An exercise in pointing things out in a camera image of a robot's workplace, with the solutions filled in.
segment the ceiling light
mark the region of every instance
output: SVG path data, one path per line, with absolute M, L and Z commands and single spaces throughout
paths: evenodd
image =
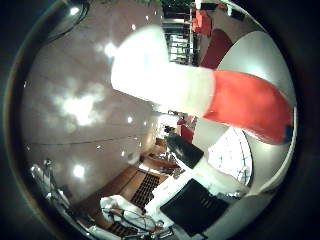
M 82 98 L 67 99 L 63 104 L 63 110 L 73 115 L 80 126 L 90 125 L 92 119 L 92 109 L 94 105 L 93 96 L 84 96 Z
M 73 7 L 73 8 L 70 9 L 70 14 L 71 15 L 76 15 L 79 11 L 80 11 L 79 8 Z
M 84 167 L 81 165 L 76 165 L 73 168 L 73 175 L 78 178 L 82 178 L 84 175 Z

